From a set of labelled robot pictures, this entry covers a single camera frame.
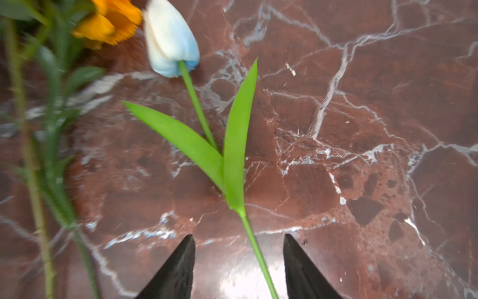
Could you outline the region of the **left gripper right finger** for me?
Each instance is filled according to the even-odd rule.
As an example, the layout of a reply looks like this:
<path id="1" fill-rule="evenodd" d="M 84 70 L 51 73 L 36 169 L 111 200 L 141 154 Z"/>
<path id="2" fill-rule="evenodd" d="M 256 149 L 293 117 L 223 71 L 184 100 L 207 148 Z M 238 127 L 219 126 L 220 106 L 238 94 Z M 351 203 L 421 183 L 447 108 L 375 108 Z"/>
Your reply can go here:
<path id="1" fill-rule="evenodd" d="M 342 299 L 291 234 L 283 244 L 289 299 Z"/>

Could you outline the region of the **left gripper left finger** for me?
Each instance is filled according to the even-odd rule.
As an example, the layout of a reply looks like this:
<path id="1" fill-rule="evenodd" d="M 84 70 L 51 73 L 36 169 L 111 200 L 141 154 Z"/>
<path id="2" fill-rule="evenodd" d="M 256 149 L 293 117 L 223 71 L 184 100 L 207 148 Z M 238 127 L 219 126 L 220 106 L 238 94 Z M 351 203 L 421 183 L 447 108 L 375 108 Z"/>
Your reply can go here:
<path id="1" fill-rule="evenodd" d="M 188 234 L 136 299 L 190 299 L 195 264 L 195 241 Z"/>

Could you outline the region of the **white blue tulip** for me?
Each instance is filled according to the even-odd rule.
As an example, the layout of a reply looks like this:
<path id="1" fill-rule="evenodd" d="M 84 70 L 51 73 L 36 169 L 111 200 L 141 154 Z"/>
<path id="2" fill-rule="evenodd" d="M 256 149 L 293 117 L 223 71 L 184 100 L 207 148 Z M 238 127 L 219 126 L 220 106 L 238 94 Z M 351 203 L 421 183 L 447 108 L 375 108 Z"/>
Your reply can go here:
<path id="1" fill-rule="evenodd" d="M 240 217 L 271 297 L 276 299 L 278 293 L 245 210 L 245 153 L 258 64 L 253 63 L 234 97 L 223 149 L 219 150 L 189 74 L 199 65 L 200 52 L 188 23 L 169 1 L 149 1 L 143 18 L 151 68 L 163 77 L 182 77 L 204 135 L 200 136 L 179 120 L 152 108 L 130 102 L 124 102 L 124 105 L 139 120 L 183 152 L 220 189 L 229 209 Z"/>

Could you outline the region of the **orange daisy stem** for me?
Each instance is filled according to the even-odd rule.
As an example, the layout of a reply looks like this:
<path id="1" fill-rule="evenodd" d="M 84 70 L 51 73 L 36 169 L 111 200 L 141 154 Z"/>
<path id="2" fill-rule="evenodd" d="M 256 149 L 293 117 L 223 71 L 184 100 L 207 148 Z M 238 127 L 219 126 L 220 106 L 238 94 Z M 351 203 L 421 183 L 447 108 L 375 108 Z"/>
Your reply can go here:
<path id="1" fill-rule="evenodd" d="M 73 158 L 60 155 L 60 141 L 81 114 L 79 108 L 68 105 L 68 100 L 105 71 L 97 66 L 77 66 L 77 59 L 85 49 L 97 50 L 104 44 L 115 46 L 132 38 L 142 20 L 141 10 L 131 1 L 1 2 L 1 33 L 16 106 L 13 122 L 21 136 L 23 164 L 16 171 L 29 192 L 48 299 L 55 297 L 56 273 L 44 206 L 71 234 L 87 271 L 92 296 L 100 298 L 93 265 L 63 182 Z M 43 138 L 36 136 L 27 119 L 24 66 L 30 61 L 36 61 L 46 75 Z"/>

